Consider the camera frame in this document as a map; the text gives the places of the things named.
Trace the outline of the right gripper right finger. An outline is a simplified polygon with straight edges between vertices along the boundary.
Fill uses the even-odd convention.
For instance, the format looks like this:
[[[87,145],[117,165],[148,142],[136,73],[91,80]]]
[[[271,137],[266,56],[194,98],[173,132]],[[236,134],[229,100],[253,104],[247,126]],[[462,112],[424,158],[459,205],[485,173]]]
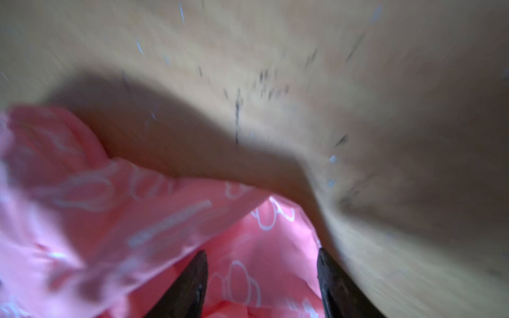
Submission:
[[[317,260],[319,288],[327,318],[385,318],[326,249]]]

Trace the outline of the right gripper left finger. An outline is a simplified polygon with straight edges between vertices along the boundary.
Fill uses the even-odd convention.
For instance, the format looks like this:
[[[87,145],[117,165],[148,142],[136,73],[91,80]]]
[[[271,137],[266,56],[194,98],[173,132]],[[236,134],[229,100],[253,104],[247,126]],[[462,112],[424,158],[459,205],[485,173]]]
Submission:
[[[200,250],[144,318],[201,317],[208,285],[208,260]]]

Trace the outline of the pink hooded jacket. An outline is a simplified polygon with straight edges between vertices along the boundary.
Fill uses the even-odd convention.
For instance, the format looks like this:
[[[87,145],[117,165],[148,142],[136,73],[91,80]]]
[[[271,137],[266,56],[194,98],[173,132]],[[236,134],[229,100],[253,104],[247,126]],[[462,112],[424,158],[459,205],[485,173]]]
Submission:
[[[1,316],[142,317],[199,250],[204,317],[323,317],[296,203],[106,155],[71,112],[1,114]]]

